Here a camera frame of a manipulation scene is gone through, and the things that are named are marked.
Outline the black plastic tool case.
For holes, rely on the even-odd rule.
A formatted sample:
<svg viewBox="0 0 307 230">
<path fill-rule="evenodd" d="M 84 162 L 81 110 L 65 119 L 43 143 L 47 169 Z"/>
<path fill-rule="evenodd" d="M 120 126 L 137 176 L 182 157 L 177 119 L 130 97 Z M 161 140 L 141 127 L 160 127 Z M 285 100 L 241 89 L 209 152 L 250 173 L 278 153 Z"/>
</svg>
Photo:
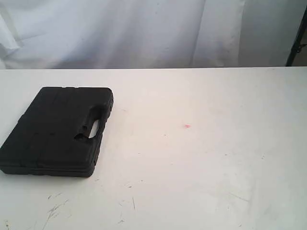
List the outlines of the black plastic tool case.
<svg viewBox="0 0 307 230">
<path fill-rule="evenodd" d="M 113 102 L 109 88 L 41 88 L 1 146 L 1 171 L 90 177 Z"/>
</svg>

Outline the white backdrop curtain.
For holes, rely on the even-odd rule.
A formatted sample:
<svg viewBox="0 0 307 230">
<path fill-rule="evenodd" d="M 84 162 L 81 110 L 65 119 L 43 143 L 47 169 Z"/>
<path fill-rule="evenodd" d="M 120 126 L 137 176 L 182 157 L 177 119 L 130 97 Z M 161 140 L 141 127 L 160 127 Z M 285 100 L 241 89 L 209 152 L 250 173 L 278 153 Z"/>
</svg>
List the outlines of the white backdrop curtain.
<svg viewBox="0 0 307 230">
<path fill-rule="evenodd" d="M 284 66 L 304 0 L 3 0 L 2 69 Z"/>
</svg>

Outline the black stand pole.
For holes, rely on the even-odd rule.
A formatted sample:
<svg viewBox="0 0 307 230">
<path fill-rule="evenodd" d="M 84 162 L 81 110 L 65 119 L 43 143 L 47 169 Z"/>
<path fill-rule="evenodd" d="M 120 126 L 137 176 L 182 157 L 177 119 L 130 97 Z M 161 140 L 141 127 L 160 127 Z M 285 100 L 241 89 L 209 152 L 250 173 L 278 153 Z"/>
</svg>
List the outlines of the black stand pole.
<svg viewBox="0 0 307 230">
<path fill-rule="evenodd" d="M 299 28 L 297 30 L 295 40 L 291 47 L 288 58 L 286 60 L 285 67 L 292 67 L 297 54 L 301 53 L 304 47 L 307 46 L 306 43 L 302 43 L 302 39 L 306 29 L 307 29 L 307 7 L 304 8 L 304 13 L 303 16 L 301 17 Z"/>
</svg>

